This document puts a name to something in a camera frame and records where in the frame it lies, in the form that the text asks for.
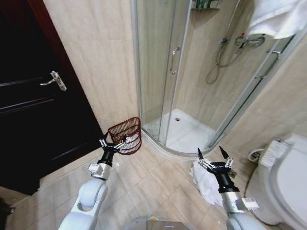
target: white cable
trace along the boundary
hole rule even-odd
[[[248,154],[248,159],[251,161],[251,162],[257,162],[257,160],[258,160],[258,158],[257,157],[253,157],[252,158],[252,155],[254,154],[254,153],[256,153],[256,152],[261,152],[261,151],[263,151],[264,149],[255,149],[255,150],[253,150],[252,152],[250,152],[249,154]]]

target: door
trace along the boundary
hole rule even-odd
[[[43,1],[0,7],[0,185],[32,194],[41,177],[98,148],[102,131]]]
[[[190,0],[134,0],[142,128],[165,143]]]

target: red basket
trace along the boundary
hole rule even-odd
[[[127,136],[127,146],[119,152],[120,154],[130,155],[141,147],[141,121],[136,116],[109,128],[108,132],[115,144],[120,143],[124,136]]]

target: toilet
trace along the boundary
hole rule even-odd
[[[268,224],[307,230],[307,138],[289,134],[262,152],[246,191],[256,199],[254,214]]]

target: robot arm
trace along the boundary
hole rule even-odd
[[[88,170],[94,179],[83,184],[79,190],[78,198],[65,217],[59,230],[94,230],[97,224],[99,209],[107,194],[106,181],[110,175],[113,156],[126,146],[126,137],[118,145],[106,142],[106,133],[99,140],[104,150],[102,158],[97,164],[91,164]]]
[[[204,159],[198,149],[198,164],[208,172],[215,175],[219,184],[219,193],[223,198],[223,206],[227,213],[228,230],[265,230],[265,227],[253,217],[245,214],[245,211],[259,208],[253,198],[242,198],[239,189],[230,179],[228,172],[231,170],[234,159],[230,158],[227,152],[220,147],[225,162],[210,162]]]

